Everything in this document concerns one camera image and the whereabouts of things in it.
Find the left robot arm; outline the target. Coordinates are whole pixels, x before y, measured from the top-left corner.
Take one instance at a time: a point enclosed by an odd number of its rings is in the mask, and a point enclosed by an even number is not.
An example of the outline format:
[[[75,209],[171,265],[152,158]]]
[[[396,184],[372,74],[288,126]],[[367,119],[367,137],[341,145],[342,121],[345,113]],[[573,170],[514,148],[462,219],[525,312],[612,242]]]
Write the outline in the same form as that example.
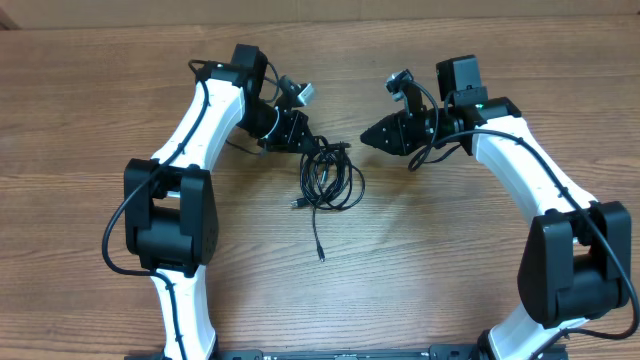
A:
[[[315,146],[301,111],[313,99],[312,84],[278,76],[274,98],[262,99],[272,65],[258,47],[239,44],[228,63],[191,60],[188,66],[195,77],[189,109],[150,159],[131,159],[124,171],[126,246],[138,257],[140,274],[154,282],[163,314],[159,359],[215,354],[205,284],[219,234],[211,175],[232,130],[245,130],[267,152]]]

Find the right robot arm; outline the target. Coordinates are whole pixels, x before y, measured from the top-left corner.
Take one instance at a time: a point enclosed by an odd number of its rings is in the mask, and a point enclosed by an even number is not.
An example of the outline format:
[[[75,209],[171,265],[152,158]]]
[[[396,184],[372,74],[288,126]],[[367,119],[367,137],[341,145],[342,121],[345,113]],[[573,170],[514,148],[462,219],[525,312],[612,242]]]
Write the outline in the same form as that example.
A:
[[[601,202],[541,148],[519,108],[492,98],[473,55],[436,66],[439,92],[411,72],[386,81],[402,110],[364,131],[361,141],[409,158],[416,170],[432,150],[463,149],[504,186],[529,226],[517,274],[520,302],[471,345],[432,345],[431,359],[564,359],[563,340],[624,306],[637,308],[631,280],[632,221],[619,202]]]

